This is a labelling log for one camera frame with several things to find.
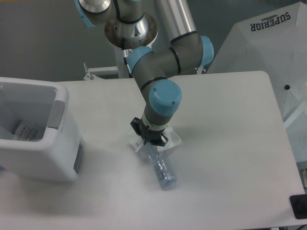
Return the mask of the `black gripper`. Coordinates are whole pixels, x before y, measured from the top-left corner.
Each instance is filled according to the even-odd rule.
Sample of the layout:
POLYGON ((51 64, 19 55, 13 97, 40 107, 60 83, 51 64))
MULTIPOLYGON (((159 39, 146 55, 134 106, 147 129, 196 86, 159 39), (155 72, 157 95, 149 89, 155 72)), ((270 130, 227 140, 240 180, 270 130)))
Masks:
POLYGON ((164 147, 168 142, 168 138, 163 134, 164 129, 159 131, 151 130, 151 127, 149 125, 146 126, 142 119, 135 117, 130 125, 135 133, 142 138, 144 145, 146 143, 153 143, 155 146, 164 147))

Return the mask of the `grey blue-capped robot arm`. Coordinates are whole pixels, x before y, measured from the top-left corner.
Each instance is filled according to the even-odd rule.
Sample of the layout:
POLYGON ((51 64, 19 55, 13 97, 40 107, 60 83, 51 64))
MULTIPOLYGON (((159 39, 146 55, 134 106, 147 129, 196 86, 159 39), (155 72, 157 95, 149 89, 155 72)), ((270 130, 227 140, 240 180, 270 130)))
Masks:
POLYGON ((157 1, 170 39, 170 47, 159 53, 148 46, 157 36, 157 27, 141 0, 77 0, 75 6, 87 26, 104 23, 109 42, 130 50, 124 64, 146 102, 142 117, 134 118, 131 126, 144 143, 164 146, 165 128, 182 98, 171 77, 202 68, 214 57, 210 39, 197 32, 188 3, 157 1))

